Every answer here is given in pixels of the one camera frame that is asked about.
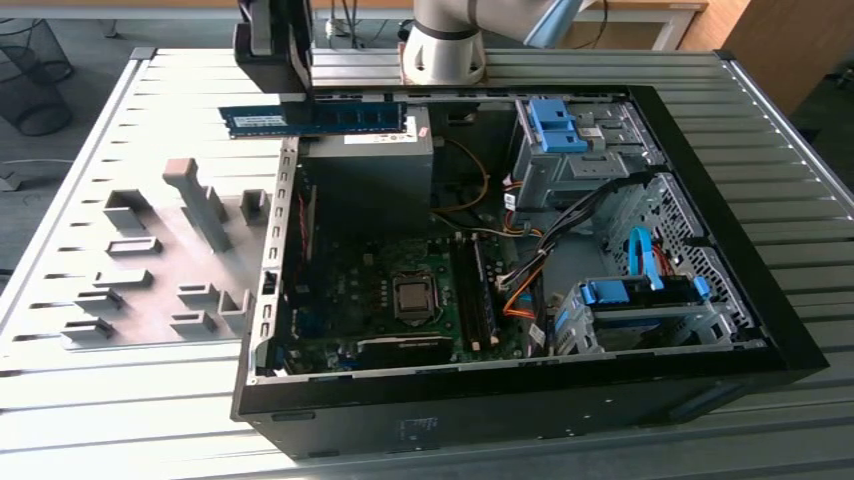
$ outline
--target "mesh trash bin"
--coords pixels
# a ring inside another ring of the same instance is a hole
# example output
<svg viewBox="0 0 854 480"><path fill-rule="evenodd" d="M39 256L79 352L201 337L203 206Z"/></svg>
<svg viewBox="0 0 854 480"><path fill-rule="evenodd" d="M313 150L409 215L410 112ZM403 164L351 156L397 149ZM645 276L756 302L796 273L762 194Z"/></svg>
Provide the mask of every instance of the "mesh trash bin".
<svg viewBox="0 0 854 480"><path fill-rule="evenodd" d="M51 25L43 19L0 18L0 47L31 50L51 82L66 80L75 71Z"/></svg>
<svg viewBox="0 0 854 480"><path fill-rule="evenodd" d="M28 136L60 130L71 110L35 52L0 45L0 117Z"/></svg>

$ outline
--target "floor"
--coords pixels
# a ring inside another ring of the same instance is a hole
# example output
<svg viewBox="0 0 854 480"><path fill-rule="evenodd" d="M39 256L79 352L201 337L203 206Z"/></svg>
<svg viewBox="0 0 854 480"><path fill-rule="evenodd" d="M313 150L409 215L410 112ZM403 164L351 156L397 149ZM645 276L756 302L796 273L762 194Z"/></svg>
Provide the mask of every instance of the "floor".
<svg viewBox="0 0 854 480"><path fill-rule="evenodd" d="M227 48L234 30L233 21L123 21L120 37L104 39L95 21L62 20L51 21L51 25L76 67L75 76L59 85L75 120L68 128L43 138L22 136L0 121L0 162L74 160L134 48ZM371 47L390 48L398 42L397 29L397 22L365 20L358 37ZM337 38L331 46L345 48L347 43L349 39ZM501 37L487 37L487 44L518 46ZM319 46L330 45L321 40ZM793 117L798 127L820 130L814 146L849 185L854 184L854 163L849 161L854 157L854 143L849 140L854 136L852 90L838 90L833 82L820 85ZM67 170L68 164L59 162L15 165L24 183L18 192L0 193L0 270L15 268ZM0 291L6 280L0 275Z"/></svg>

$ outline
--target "blue ram stick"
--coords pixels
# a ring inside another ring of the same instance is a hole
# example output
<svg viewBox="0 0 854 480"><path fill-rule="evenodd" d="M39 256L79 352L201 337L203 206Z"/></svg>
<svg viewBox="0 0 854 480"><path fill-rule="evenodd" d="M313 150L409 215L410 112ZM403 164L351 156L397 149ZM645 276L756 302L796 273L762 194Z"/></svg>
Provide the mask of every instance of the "blue ram stick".
<svg viewBox="0 0 854 480"><path fill-rule="evenodd" d="M289 125L279 105L222 107L231 138L397 133L406 130L406 104L317 103L315 121Z"/></svg>

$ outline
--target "slotted metal surface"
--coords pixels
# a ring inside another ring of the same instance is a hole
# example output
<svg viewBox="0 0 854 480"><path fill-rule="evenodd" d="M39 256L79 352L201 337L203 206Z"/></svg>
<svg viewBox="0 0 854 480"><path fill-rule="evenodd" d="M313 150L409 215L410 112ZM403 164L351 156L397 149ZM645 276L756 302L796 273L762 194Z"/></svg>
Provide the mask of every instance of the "slotted metal surface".
<svg viewBox="0 0 854 480"><path fill-rule="evenodd" d="M395 84L391 51L315 54L323 85ZM269 104L227 50L134 60L0 300L0 471L114 478L852 478L854 222L850 194L760 96L712 54L490 52L497 84L637 83L660 89L830 368L670 428L295 465L229 411L238 343L66 352L55 337L10 343L50 319L15 313L39 288L56 227L80 216L82 179L122 161L195 156L218 191L270 179L277 140L230 141L223 105Z"/></svg>

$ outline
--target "label sticker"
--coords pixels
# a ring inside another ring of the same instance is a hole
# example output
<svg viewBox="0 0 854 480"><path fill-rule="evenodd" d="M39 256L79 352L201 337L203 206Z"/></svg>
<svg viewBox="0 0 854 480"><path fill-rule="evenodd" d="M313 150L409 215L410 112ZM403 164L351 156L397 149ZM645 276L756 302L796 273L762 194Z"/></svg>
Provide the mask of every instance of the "label sticker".
<svg viewBox="0 0 854 480"><path fill-rule="evenodd" d="M531 335L531 338L541 347L546 344L546 334L535 323L531 323L531 328L529 328L529 335Z"/></svg>
<svg viewBox="0 0 854 480"><path fill-rule="evenodd" d="M254 117L235 117L235 127L258 128L258 127L285 127L286 123L281 116L261 115Z"/></svg>
<svg viewBox="0 0 854 480"><path fill-rule="evenodd" d="M363 135L345 135L345 144L367 145L371 143L415 143L418 136L415 134L415 117L406 117L406 132L403 133L367 133Z"/></svg>
<svg viewBox="0 0 854 480"><path fill-rule="evenodd" d="M592 128L580 128L578 129L578 133L582 134L582 137L602 137L602 130L600 129L600 127L592 127Z"/></svg>
<svg viewBox="0 0 854 480"><path fill-rule="evenodd" d="M505 194L505 208L511 212L517 211L517 196L510 193Z"/></svg>
<svg viewBox="0 0 854 480"><path fill-rule="evenodd" d="M398 440L431 443L439 434L439 417L413 418L398 422Z"/></svg>

